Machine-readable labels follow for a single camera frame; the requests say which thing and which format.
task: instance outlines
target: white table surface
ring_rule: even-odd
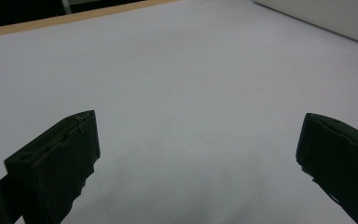
[[[89,109],[102,157],[63,223],[354,223],[295,153],[307,112],[358,129],[358,42],[250,0],[0,36],[0,178]]]

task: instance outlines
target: white surface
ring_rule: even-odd
[[[358,40],[358,0],[255,0],[267,7]]]
[[[102,157],[63,223],[353,223],[295,153],[307,112],[358,128],[358,42],[243,0],[0,36],[0,177],[89,109]]]

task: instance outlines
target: wooden table edge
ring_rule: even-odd
[[[17,24],[0,26],[0,35],[7,35],[12,33],[27,31],[27,30],[64,24],[73,21],[81,21],[81,20],[101,17],[109,14],[135,10],[143,7],[152,7],[152,6],[175,2],[175,1],[178,0],[145,0],[142,2],[130,3],[130,4],[116,6],[116,7],[106,7],[106,8],[95,9],[91,11],[85,11],[85,12],[60,16],[60,17],[47,18],[39,21],[27,21]]]

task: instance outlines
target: wooden edge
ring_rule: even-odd
[[[130,3],[130,4],[116,6],[116,7],[106,7],[106,8],[96,9],[92,11],[70,14],[66,16],[47,18],[39,21],[27,21],[17,24],[11,24],[7,26],[0,26],[0,35],[7,35],[11,33],[33,30],[37,28],[43,28],[47,26],[53,26],[53,25],[58,25],[58,24],[63,24],[73,21],[82,21],[90,18],[130,11],[143,7],[152,7],[152,6],[175,2],[175,1],[177,0],[145,0],[142,2]]]

